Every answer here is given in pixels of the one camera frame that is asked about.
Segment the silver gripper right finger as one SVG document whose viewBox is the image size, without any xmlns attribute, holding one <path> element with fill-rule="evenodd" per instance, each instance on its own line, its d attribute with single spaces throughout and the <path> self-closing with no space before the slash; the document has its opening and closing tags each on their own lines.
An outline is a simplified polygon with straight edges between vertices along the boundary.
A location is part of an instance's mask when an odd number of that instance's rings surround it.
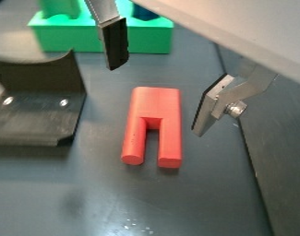
<svg viewBox="0 0 300 236">
<path fill-rule="evenodd" d="M 225 114 L 237 118 L 247 109 L 245 99 L 261 94 L 276 77 L 265 66 L 242 61 L 237 72 L 226 72 L 202 92 L 193 133 L 202 136 Z"/>
</svg>

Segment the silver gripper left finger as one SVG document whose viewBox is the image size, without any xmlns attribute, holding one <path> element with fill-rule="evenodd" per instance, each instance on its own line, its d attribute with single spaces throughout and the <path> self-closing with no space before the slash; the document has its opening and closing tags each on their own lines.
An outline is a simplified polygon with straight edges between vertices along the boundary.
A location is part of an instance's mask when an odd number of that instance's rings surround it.
<svg viewBox="0 0 300 236">
<path fill-rule="evenodd" d="M 129 60 L 126 18 L 118 13 L 115 0 L 85 1 L 97 23 L 107 69 L 115 70 Z"/>
</svg>

